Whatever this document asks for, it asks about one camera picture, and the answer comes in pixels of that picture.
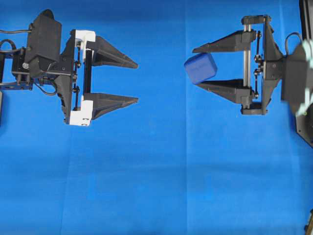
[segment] blue table surface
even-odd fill
[[[0,8],[0,29],[27,28],[50,8],[63,25],[62,49],[72,29],[93,30],[139,64],[93,68],[94,92],[139,102],[89,128],[64,125],[59,98],[37,88],[4,92],[0,234],[303,234],[313,150],[294,131],[281,85],[268,115],[244,117],[192,85],[183,67],[193,48],[241,30],[245,15],[270,15],[285,53],[285,37],[301,32],[298,0],[13,0]],[[26,44],[25,34],[5,38]],[[216,79],[242,77],[242,53],[213,56]],[[10,63],[5,72],[13,80]]]

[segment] blue cube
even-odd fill
[[[195,85],[216,75],[217,66],[210,53],[201,53],[189,58],[185,64],[185,70]]]

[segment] white 3d-printed part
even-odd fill
[[[88,31],[88,30],[76,30],[75,31],[75,46],[77,46],[77,43],[80,42],[80,48],[83,50],[83,62],[85,62],[86,58],[86,44],[87,41],[89,42],[95,42],[96,41],[96,33],[94,31]]]
[[[75,126],[89,126],[92,118],[93,101],[84,100],[82,95],[81,108],[79,111],[71,111],[69,124]]]

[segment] screw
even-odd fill
[[[22,67],[27,70],[29,68],[29,64],[28,63],[23,63]]]

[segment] black cable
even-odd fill
[[[15,50],[15,49],[16,49],[15,43],[14,43],[12,40],[10,40],[10,39],[4,39],[4,40],[2,40],[2,41],[0,42],[0,48],[1,48],[1,46],[2,46],[3,43],[9,43],[9,44],[11,45],[12,50]]]
[[[55,91],[52,93],[46,92],[44,89],[42,89],[36,82],[34,82],[35,86],[38,87],[44,94],[48,96],[54,96],[57,94],[57,84],[55,84],[54,80],[49,80],[51,82],[52,86],[54,87]]]
[[[15,53],[22,50],[22,48],[15,49],[15,50],[0,50],[0,53]]]
[[[28,30],[28,29],[21,29],[21,30],[15,30],[15,31],[0,30],[0,33],[6,33],[6,34],[31,33],[31,30]]]
[[[301,42],[303,42],[303,41],[302,41],[302,37],[301,37],[301,35],[300,35],[299,33],[294,32],[294,33],[289,34],[289,35],[286,37],[286,40],[285,40],[285,50],[286,50],[286,55],[289,55],[289,49],[288,49],[288,38],[289,38],[290,36],[292,36],[292,35],[296,35],[296,36],[298,36],[298,38],[300,39],[300,41],[301,41]]]

